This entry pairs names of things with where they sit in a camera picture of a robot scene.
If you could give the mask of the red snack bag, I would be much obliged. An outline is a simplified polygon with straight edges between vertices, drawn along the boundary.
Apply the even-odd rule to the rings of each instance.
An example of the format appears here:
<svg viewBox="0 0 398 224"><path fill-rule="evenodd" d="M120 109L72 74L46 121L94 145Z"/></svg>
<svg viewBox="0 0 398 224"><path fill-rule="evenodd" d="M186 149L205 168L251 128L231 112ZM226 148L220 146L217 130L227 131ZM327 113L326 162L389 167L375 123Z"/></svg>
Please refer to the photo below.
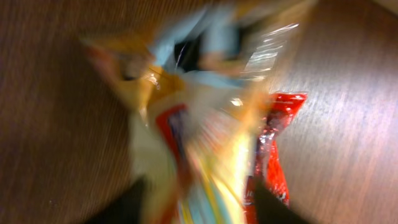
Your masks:
<svg viewBox="0 0 398 224"><path fill-rule="evenodd" d="M271 108L262 119L264 125L256 139L254 160L244 192L243 207L247 223L258 223L254 206L255 180L261 180L265 188L289 208L289 190L279 162L276 139L295 118L307 97L304 92L271 94Z"/></svg>

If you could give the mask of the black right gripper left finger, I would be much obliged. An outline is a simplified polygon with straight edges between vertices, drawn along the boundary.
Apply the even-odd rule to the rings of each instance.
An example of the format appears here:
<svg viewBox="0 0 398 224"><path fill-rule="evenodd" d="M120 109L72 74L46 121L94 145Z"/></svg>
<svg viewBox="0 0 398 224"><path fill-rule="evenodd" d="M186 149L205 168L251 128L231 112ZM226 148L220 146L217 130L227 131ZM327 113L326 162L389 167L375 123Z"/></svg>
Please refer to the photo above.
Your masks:
<svg viewBox="0 0 398 224"><path fill-rule="evenodd" d="M138 178L109 205L84 221L84 224L139 224L142 218L146 180Z"/></svg>

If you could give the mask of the cream bee snack bag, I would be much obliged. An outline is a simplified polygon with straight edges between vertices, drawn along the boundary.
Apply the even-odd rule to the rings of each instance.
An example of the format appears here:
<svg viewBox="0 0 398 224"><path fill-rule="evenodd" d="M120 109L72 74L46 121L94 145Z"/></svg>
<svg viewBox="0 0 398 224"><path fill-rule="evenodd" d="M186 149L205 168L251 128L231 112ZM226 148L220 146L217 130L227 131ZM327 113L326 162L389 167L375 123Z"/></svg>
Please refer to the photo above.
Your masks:
<svg viewBox="0 0 398 224"><path fill-rule="evenodd" d="M130 112L132 184L146 180L140 223L247 223L262 119L314 4L224 1L82 40Z"/></svg>

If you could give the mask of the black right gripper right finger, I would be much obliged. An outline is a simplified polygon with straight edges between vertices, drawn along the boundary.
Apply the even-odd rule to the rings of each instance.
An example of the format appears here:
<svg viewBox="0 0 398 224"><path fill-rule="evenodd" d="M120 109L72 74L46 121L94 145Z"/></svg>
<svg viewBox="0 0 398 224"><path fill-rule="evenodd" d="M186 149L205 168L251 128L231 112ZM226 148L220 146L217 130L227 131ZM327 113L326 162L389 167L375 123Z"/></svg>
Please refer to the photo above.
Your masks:
<svg viewBox="0 0 398 224"><path fill-rule="evenodd" d="M258 223L262 224L310 224L291 209L287 208L263 185L254 181L254 206Z"/></svg>

